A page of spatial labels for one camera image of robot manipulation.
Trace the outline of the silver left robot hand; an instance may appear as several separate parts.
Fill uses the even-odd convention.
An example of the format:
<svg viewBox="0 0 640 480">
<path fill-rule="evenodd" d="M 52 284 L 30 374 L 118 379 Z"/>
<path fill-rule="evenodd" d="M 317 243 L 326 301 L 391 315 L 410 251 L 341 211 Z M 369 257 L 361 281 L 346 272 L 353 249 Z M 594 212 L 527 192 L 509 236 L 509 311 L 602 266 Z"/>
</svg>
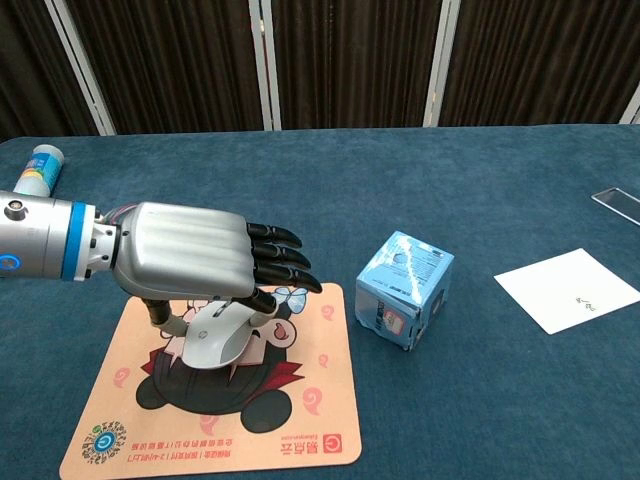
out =
<svg viewBox="0 0 640 480">
<path fill-rule="evenodd" d="M 94 225 L 109 238 L 105 256 L 120 288 L 140 298 L 152 326 L 172 336 L 187 331 L 173 300 L 219 297 L 272 313 L 276 302 L 265 285 L 322 290 L 296 234 L 231 212 L 141 202 L 112 209 Z"/>
</svg>

